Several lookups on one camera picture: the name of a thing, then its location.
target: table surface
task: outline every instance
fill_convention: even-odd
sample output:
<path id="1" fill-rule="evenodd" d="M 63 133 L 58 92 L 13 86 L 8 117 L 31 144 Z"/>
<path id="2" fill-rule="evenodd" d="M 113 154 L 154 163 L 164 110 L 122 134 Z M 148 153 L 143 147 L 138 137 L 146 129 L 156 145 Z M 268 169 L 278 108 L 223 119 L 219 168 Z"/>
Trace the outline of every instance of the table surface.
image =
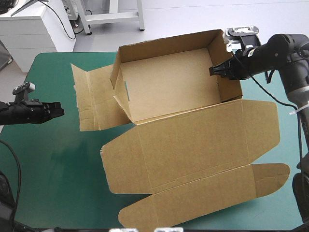
<path id="1" fill-rule="evenodd" d="M 36 85 L 30 97 L 60 101 L 65 115 L 41 125 L 5 126 L 0 139 L 13 146 L 22 167 L 20 204 L 16 220 L 32 227 L 117 228 L 120 209 L 147 195 L 112 194 L 106 181 L 101 147 L 133 124 L 104 131 L 79 132 L 74 81 L 70 64 L 84 70 L 110 65 L 116 53 L 46 53 L 36 57 L 27 81 Z M 280 100 L 286 96 L 277 73 L 263 86 Z M 271 101 L 252 80 L 242 82 L 245 99 Z M 291 175 L 277 192 L 181 224 L 186 229 L 289 230 L 302 223 L 292 191 L 298 163 L 296 117 L 278 106 L 279 145 L 256 163 L 287 163 Z M 17 170 L 9 151 L 0 146 L 0 170 L 16 192 Z"/>

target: cardboard box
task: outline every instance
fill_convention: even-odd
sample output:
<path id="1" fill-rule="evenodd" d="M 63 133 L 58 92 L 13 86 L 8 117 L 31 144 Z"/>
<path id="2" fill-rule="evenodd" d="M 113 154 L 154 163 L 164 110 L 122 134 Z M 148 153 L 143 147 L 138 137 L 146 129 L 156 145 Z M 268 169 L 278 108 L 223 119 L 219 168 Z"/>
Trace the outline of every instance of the cardboard box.
<path id="1" fill-rule="evenodd" d="M 278 190 L 285 164 L 251 164 L 280 140 L 277 107 L 209 74 L 231 55 L 221 30 L 119 48 L 113 66 L 72 66 L 81 131 L 136 126 L 101 151 L 113 193 L 150 193 L 119 213 L 150 232 Z"/>

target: white floor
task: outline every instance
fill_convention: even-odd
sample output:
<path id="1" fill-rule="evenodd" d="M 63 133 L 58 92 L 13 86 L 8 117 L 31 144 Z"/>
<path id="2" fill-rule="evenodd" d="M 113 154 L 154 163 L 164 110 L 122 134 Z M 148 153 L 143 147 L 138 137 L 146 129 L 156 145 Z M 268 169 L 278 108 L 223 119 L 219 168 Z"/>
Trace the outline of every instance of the white floor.
<path id="1" fill-rule="evenodd" d="M 106 0 L 84 0 L 94 14 Z M 121 0 L 119 10 L 134 10 L 134 0 Z M 131 44 L 203 30 L 255 25 L 262 43 L 276 33 L 309 35 L 309 0 L 144 0 L 144 32 L 138 22 L 93 25 L 92 35 L 77 35 L 74 52 L 116 51 Z M 13 99 L 13 87 L 26 77 L 16 63 L 0 71 L 0 101 Z"/>

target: black cable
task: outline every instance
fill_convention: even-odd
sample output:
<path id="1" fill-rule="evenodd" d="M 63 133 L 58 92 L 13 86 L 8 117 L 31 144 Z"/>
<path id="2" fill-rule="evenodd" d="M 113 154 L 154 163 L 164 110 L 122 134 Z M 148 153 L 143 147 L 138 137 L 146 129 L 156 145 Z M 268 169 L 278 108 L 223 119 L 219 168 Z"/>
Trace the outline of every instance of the black cable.
<path id="1" fill-rule="evenodd" d="M 15 208 L 14 208 L 14 211 L 13 211 L 13 220 L 12 220 L 12 223 L 14 223 L 14 219 L 15 219 L 15 214 L 16 214 L 16 210 L 17 210 L 17 206 L 18 206 L 18 201 L 19 201 L 19 194 L 20 194 L 20 186 L 21 186 L 21 169 L 20 169 L 20 163 L 19 163 L 19 160 L 18 160 L 18 157 L 16 155 L 16 153 L 14 152 L 13 148 L 5 141 L 3 140 L 0 140 L 0 143 L 4 144 L 9 150 L 10 152 L 12 153 L 15 161 L 16 161 L 16 164 L 17 164 L 17 169 L 18 169 L 18 186 L 17 186 L 17 194 L 16 194 L 16 200 L 15 200 Z"/>
<path id="2" fill-rule="evenodd" d="M 289 106 L 292 107 L 294 110 L 297 110 L 297 107 L 292 105 L 292 104 L 287 104 L 284 102 L 279 101 L 277 98 L 275 98 L 271 93 L 269 93 L 261 84 L 252 76 L 250 71 L 244 66 L 244 64 L 238 59 L 238 57 L 231 52 L 233 57 L 237 60 L 237 62 L 241 65 L 241 67 L 246 70 L 246 72 L 249 74 L 249 76 L 253 79 L 253 81 L 267 94 L 269 95 L 273 100 L 275 100 L 277 103 L 284 105 L 284 106 Z M 302 165 L 302 159 L 303 159 L 303 145 L 302 145 L 302 140 L 301 140 L 301 119 L 300 119 L 300 114 L 297 112 L 297 129 L 298 129 L 298 145 L 299 145 L 299 166 L 300 166 L 300 175 L 302 178 L 302 189 L 303 189 L 303 194 L 304 198 L 306 200 L 306 192 L 305 192 L 305 178 L 304 178 L 304 169 Z"/>
<path id="3" fill-rule="evenodd" d="M 45 2 L 42 2 L 42 1 L 40 1 L 40 0 L 38 0 L 38 1 L 39 1 L 40 3 L 42 3 L 42 4 L 44 4 L 45 6 L 47 6 L 49 9 L 51 9 L 51 10 L 55 13 L 55 15 L 58 17 L 58 19 L 59 19 L 59 21 L 60 21 L 60 23 L 61 23 L 61 25 L 62 25 L 62 27 L 63 27 L 63 29 L 64 29 L 64 32 L 66 33 L 66 35 L 67 35 L 71 40 L 75 40 L 75 39 L 76 39 L 76 34 L 74 33 L 74 37 L 70 37 L 70 36 L 69 36 L 69 34 L 68 34 L 66 28 L 64 27 L 64 25 L 63 25 L 63 23 L 62 23 L 62 21 L 61 21 L 59 15 L 56 13 L 56 11 L 54 11 L 54 9 L 51 8 L 49 5 L 47 5 Z"/>

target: white cabinet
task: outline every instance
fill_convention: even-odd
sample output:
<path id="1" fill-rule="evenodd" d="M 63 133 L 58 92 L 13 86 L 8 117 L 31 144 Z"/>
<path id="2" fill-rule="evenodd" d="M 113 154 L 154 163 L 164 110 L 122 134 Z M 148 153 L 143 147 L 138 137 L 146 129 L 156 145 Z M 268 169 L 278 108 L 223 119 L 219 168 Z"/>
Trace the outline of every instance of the white cabinet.
<path id="1" fill-rule="evenodd" d="M 10 15 L 26 0 L 5 14 L 0 14 L 0 41 L 8 49 L 23 72 L 28 72 L 35 57 L 44 52 L 72 52 L 76 39 L 70 39 L 49 8 L 40 2 L 33 4 L 13 17 Z M 62 0 L 47 3 L 61 18 L 70 37 L 74 37 Z"/>

